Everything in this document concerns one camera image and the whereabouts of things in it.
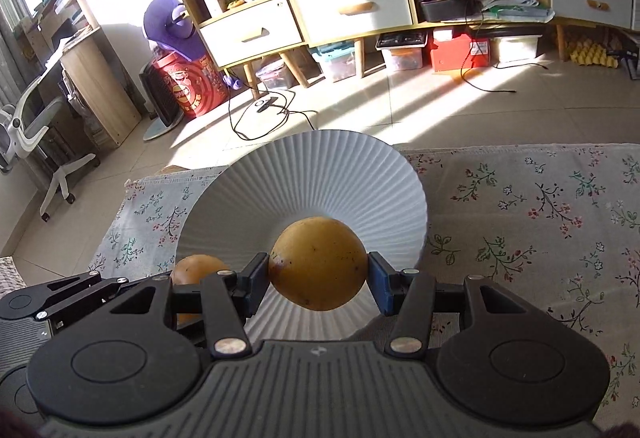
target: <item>metal pin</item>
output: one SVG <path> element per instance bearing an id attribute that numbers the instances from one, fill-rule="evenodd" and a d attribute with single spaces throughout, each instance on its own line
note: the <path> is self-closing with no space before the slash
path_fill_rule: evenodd
<path id="1" fill-rule="evenodd" d="M 213 349 L 223 355 L 235 355 L 245 351 L 246 342 L 235 337 L 227 337 L 216 341 Z"/>
<path id="2" fill-rule="evenodd" d="M 398 337 L 393 339 L 389 346 L 396 353 L 410 354 L 420 351 L 422 343 L 415 337 Z"/>

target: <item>white label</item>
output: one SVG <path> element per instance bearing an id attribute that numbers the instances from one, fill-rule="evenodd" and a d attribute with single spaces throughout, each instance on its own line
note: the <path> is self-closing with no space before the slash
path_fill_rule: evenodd
<path id="1" fill-rule="evenodd" d="M 488 54 L 489 53 L 489 42 L 488 41 L 474 41 L 471 43 L 471 56 L 477 56 L 478 54 Z"/>

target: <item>white plate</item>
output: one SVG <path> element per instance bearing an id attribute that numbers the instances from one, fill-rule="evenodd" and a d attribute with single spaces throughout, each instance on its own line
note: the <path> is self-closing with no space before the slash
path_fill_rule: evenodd
<path id="1" fill-rule="evenodd" d="M 411 165 L 382 141 L 356 131 L 319 129 L 265 144 L 226 169 L 184 224 L 177 259 L 216 256 L 240 271 L 269 253 L 280 233 L 309 216 L 340 220 L 367 252 L 396 270 L 414 267 L 427 230 L 427 204 Z M 379 313 L 369 288 L 327 312 L 307 310 L 269 287 L 244 327 L 249 338 L 336 340 Z"/>

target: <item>wooden drawer handle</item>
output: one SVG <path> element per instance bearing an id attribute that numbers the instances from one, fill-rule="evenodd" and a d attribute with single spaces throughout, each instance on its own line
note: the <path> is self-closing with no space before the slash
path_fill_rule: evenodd
<path id="1" fill-rule="evenodd" d="M 592 9 L 597 9 L 599 11 L 608 11 L 610 9 L 609 4 L 605 2 L 597 2 L 596 0 L 587 0 L 588 6 Z"/>
<path id="2" fill-rule="evenodd" d="M 338 14 L 341 14 L 343 16 L 354 16 L 356 14 L 362 14 L 363 12 L 371 11 L 374 5 L 374 2 L 364 2 L 361 4 L 349 5 L 348 7 L 338 9 Z"/>
<path id="3" fill-rule="evenodd" d="M 244 38 L 239 38 L 238 41 L 240 43 L 248 43 L 249 41 L 257 40 L 263 36 L 268 36 L 269 30 L 264 27 L 256 28 L 255 30 L 251 30 L 244 35 Z"/>

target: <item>purple cap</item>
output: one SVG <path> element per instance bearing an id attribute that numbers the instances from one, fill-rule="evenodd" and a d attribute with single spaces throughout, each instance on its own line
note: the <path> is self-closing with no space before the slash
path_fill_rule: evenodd
<path id="1" fill-rule="evenodd" d="M 203 57 L 207 50 L 189 18 L 174 22 L 185 10 L 178 0 L 153 0 L 145 12 L 143 30 L 148 40 L 167 50 L 175 50 L 190 61 Z"/>

